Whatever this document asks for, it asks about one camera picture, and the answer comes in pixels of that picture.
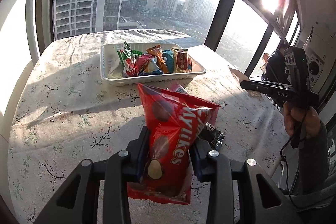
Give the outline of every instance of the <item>black camera device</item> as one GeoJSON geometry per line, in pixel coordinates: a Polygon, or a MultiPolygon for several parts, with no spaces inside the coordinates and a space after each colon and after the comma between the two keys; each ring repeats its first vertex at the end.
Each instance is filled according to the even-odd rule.
{"type": "MultiPolygon", "coordinates": [[[[283,100],[290,102],[291,106],[306,109],[309,106],[317,107],[319,96],[310,90],[308,65],[305,50],[298,47],[289,47],[284,51],[285,64],[289,69],[291,85],[268,82],[243,80],[241,88],[245,90],[259,91],[273,100],[283,100]]],[[[305,139],[305,133],[295,125],[295,136],[291,141],[293,148],[298,148],[299,143],[305,139]]]]}

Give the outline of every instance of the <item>person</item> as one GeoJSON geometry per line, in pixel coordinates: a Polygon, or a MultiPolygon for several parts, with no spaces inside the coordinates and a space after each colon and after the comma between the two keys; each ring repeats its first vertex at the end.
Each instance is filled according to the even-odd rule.
{"type": "MultiPolygon", "coordinates": [[[[302,122],[305,111],[298,107],[291,108],[288,102],[284,103],[284,126],[289,136],[294,134],[295,122],[302,122]]],[[[304,147],[299,149],[299,178],[301,194],[304,195],[301,200],[302,197],[307,200],[313,195],[315,199],[312,206],[300,208],[296,204],[296,209],[304,223],[327,223],[327,220],[334,222],[336,198],[330,192],[336,188],[336,167],[330,164],[328,156],[327,130],[312,107],[307,110],[303,126],[306,129],[306,140],[304,147]]],[[[295,200],[299,202],[300,196],[292,196],[292,199],[294,203],[295,200]]]]}
{"type": "Polygon", "coordinates": [[[281,41],[278,49],[269,57],[266,64],[265,81],[290,85],[285,73],[284,51],[289,47],[285,41],[281,41]]]}

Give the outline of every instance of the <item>black cable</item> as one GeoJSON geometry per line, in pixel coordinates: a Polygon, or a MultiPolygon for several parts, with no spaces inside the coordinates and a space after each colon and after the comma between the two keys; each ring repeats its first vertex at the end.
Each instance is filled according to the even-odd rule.
{"type": "Polygon", "coordinates": [[[291,203],[293,204],[293,206],[295,208],[298,208],[298,209],[304,209],[304,208],[308,208],[312,205],[309,205],[309,206],[306,206],[306,207],[300,207],[300,206],[297,206],[294,201],[292,200],[292,197],[291,197],[291,194],[290,194],[290,191],[289,191],[289,187],[288,187],[288,163],[287,163],[287,160],[286,160],[286,156],[284,156],[282,154],[282,151],[285,149],[285,147],[290,143],[290,141],[293,139],[293,137],[295,136],[295,134],[299,134],[299,132],[297,132],[299,129],[301,129],[302,125],[303,125],[303,122],[305,121],[305,118],[306,118],[306,115],[307,115],[307,112],[308,112],[308,109],[309,109],[309,105],[307,104],[307,107],[306,107],[306,111],[304,113],[304,116],[303,116],[303,119],[302,121],[300,122],[300,125],[296,128],[296,130],[294,131],[293,135],[289,138],[289,140],[285,143],[285,145],[281,148],[280,150],[280,161],[283,161],[285,164],[286,164],[286,186],[287,186],[287,191],[288,191],[288,197],[291,201],[291,203]]]}

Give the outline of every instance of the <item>blue candy wrapper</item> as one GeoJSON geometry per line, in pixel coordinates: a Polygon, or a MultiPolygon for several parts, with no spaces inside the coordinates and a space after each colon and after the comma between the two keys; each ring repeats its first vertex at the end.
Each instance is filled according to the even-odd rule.
{"type": "Polygon", "coordinates": [[[166,62],[168,73],[174,72],[174,56],[172,50],[162,51],[162,56],[166,62]]]}

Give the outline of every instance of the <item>table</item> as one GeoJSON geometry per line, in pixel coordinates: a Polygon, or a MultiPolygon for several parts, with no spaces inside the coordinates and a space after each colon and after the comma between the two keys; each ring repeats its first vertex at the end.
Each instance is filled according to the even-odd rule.
{"type": "MultiPolygon", "coordinates": [[[[138,137],[144,113],[137,87],[109,85],[99,74],[101,45],[124,41],[195,45],[176,31],[127,30],[64,38],[46,48],[24,88],[10,133],[8,179],[20,223],[35,220],[81,160],[105,160],[138,137]]],[[[280,112],[264,95],[250,97],[242,90],[229,63],[206,46],[191,47],[189,53],[207,72],[179,83],[191,95],[221,105],[216,127],[226,137],[220,152],[239,161],[253,157],[272,175],[287,140],[280,112]]],[[[132,223],[205,223],[209,186],[193,176],[188,206],[130,199],[132,223]]],[[[238,215],[236,187],[235,195],[238,215]]],[[[101,223],[102,195],[99,201],[101,223]]]]}

